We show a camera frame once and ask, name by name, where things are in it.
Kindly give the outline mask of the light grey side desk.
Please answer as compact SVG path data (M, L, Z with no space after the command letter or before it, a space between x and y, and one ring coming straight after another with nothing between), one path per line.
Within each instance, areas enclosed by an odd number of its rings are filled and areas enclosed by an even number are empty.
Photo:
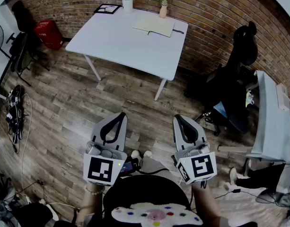
M252 148L218 146L218 151L290 162L290 111L283 111L278 107L276 83L263 71L257 70L255 74L260 104L254 145Z

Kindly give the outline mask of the red plastic crate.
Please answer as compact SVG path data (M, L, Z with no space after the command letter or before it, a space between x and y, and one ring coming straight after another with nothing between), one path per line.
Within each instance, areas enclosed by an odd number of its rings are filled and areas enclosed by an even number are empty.
M34 29L43 44L53 50L59 50L63 44L62 35L53 20L41 21Z

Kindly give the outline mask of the person's left forearm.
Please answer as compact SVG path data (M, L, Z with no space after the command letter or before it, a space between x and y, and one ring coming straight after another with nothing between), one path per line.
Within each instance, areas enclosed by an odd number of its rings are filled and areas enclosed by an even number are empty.
M89 214L102 212L103 192L105 186L94 183L87 183L85 185L84 198L79 210L77 225L82 227L84 219Z

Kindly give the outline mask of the person's beige trousers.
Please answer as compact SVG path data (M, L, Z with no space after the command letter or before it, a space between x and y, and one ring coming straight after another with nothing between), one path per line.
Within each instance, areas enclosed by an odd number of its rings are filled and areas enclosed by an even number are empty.
M152 173L152 175L155 176L161 176L168 180L173 181L174 183L178 184L178 179L167 169L164 167L163 164L161 164L159 161L156 161L150 157L137 157L139 166L141 167L137 174L140 172L142 173Z

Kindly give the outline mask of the person's black shirt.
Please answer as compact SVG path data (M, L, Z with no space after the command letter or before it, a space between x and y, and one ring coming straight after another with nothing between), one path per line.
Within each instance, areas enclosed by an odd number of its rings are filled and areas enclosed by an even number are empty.
M107 191L103 199L104 220L119 224L111 216L118 207L129 208L136 203L155 205L180 204L190 210L187 196L174 181L158 175L134 175L119 179Z

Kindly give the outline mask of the white box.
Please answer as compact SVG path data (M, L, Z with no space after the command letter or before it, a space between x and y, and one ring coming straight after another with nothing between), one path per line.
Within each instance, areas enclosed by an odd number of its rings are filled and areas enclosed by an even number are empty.
M290 99L287 94L287 89L283 84L276 85L278 107L283 111L290 110Z

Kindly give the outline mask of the black picture frame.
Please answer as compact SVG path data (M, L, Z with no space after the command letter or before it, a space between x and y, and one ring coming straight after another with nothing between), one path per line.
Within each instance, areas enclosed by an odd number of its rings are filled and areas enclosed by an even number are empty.
M93 13L114 14L120 7L116 4L101 4Z

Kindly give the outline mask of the black device with screen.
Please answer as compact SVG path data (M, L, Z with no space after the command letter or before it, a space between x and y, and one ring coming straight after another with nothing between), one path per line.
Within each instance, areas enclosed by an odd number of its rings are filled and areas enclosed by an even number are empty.
M120 170L119 176L124 177L140 170L140 161L137 158L127 157L125 163Z

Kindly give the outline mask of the notebook with dark cover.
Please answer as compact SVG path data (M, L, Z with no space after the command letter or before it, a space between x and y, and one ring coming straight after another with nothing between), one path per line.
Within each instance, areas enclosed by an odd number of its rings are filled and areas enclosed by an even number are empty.
M175 22L160 17L143 17L137 20L132 26L134 29L146 31L149 33L156 33L166 37L170 37L172 32L184 34L181 30L174 29Z

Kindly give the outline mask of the black bag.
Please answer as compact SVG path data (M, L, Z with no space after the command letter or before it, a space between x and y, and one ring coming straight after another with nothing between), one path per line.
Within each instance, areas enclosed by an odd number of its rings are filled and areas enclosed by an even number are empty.
M59 220L59 216L48 205L40 202L30 203L21 207L15 214L21 227L45 227L52 219Z

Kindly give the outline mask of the person's right forearm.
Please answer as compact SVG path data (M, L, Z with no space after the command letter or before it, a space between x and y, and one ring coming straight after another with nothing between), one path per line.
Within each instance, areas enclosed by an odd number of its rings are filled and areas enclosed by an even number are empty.
M207 227L220 227L221 212L208 185L192 184L196 212Z

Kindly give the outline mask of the grey round stand base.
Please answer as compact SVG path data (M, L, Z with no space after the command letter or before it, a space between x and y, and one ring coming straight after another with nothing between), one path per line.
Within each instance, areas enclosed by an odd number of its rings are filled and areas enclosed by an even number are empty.
M273 192L270 189L266 189L256 197L255 201L258 203L275 203L279 196L279 192Z

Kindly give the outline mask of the white table leg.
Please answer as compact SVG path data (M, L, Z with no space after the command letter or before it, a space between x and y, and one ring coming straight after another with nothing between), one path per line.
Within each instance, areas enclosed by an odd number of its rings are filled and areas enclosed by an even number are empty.
M94 67L94 65L93 65L93 63L92 63L92 61L91 61L91 59L90 59L87 55L84 55L84 57L85 57L86 61L88 62L88 64L90 65L91 69L93 70L93 72L94 72L95 76L97 77L97 79L98 79L99 81L101 81L102 79L101 79L101 77L100 77L98 71L97 71L96 68Z
M160 96L166 81L167 81L166 79L162 79L162 81L161 81L161 83L159 85L159 88L158 88L158 90L156 92L155 98L154 98L155 101L158 100L158 97Z

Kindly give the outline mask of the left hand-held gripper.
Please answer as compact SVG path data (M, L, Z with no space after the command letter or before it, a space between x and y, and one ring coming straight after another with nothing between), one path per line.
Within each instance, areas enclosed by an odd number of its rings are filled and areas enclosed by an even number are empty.
M84 154L83 178L87 182L113 186L126 159L123 152L128 118L124 112L110 115L96 123L88 151Z

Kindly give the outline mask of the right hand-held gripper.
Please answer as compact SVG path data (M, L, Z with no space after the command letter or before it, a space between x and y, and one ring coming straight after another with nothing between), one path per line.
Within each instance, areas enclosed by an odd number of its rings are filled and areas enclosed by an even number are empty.
M215 153L210 151L203 127L193 119L176 114L173 135L177 152L175 167L186 184L206 181L217 174Z

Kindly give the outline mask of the black high-back office chair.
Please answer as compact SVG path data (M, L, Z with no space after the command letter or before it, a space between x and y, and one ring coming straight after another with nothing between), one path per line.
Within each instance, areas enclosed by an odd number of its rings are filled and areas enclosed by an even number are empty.
M239 80L243 78L241 68L252 65L257 59L256 33L252 21L239 27L233 35L233 49L227 64L219 65L207 75L194 74L188 83L185 96L201 102L204 111L200 117L215 125L215 136L220 134L220 126L240 134L248 131L246 87Z

